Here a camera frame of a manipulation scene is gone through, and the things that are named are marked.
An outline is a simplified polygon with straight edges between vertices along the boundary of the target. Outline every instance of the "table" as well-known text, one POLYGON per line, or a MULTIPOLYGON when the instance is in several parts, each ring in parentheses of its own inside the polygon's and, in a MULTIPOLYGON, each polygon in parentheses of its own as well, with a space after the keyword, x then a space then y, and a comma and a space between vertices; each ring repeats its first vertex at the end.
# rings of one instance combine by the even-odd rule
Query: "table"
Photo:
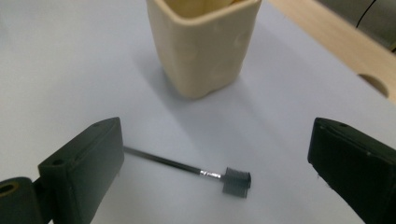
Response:
POLYGON ((129 155, 92 223, 362 223, 307 162, 314 118, 396 148, 396 108, 266 1, 240 77, 177 95, 144 1, 0 3, 0 179, 120 117, 124 144, 211 171, 249 171, 247 199, 129 155))

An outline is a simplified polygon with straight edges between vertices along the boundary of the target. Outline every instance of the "wooden surface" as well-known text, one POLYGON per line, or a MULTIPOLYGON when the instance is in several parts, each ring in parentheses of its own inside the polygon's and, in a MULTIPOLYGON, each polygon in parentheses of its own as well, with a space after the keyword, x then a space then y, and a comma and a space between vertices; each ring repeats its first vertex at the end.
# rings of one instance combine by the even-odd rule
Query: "wooden surface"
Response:
POLYGON ((376 78, 396 104, 396 56, 313 0, 268 0, 356 74, 376 78))

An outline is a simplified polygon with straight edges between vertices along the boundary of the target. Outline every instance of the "cup rim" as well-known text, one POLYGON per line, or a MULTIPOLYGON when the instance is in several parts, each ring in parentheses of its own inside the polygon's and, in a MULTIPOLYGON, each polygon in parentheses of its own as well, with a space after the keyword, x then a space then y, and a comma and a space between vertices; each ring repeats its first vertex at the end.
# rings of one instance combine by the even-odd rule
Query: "cup rim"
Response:
POLYGON ((216 18, 223 17, 225 15, 229 15, 234 13, 235 11, 241 10, 246 7, 250 7, 252 5, 259 4, 262 0, 245 0, 235 4, 232 7, 225 7, 213 12, 209 12, 205 15, 194 17, 194 18, 186 18, 178 15, 172 8, 170 8, 164 0, 154 0, 157 6, 174 22, 183 24, 183 25, 197 25, 202 24, 208 21, 213 21, 216 18))

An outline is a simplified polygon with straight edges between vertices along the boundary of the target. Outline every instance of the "black bristles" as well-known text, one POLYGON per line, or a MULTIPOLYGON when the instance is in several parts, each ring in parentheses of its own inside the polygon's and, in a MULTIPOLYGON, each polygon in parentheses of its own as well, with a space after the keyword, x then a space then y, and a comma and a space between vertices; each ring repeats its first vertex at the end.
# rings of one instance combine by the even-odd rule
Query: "black bristles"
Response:
POLYGON ((225 175, 221 176, 221 181, 224 182, 223 193, 241 198, 248 196, 251 184, 249 172, 240 172, 227 167, 225 175))

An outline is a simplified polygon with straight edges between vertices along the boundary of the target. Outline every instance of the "cup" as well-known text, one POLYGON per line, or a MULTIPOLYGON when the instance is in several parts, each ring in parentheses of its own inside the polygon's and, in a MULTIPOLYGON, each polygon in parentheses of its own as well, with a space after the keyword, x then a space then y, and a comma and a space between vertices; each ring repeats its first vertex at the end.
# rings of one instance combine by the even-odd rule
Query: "cup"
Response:
POLYGON ((177 91, 201 98, 242 68, 262 0, 147 0, 155 47, 177 91))

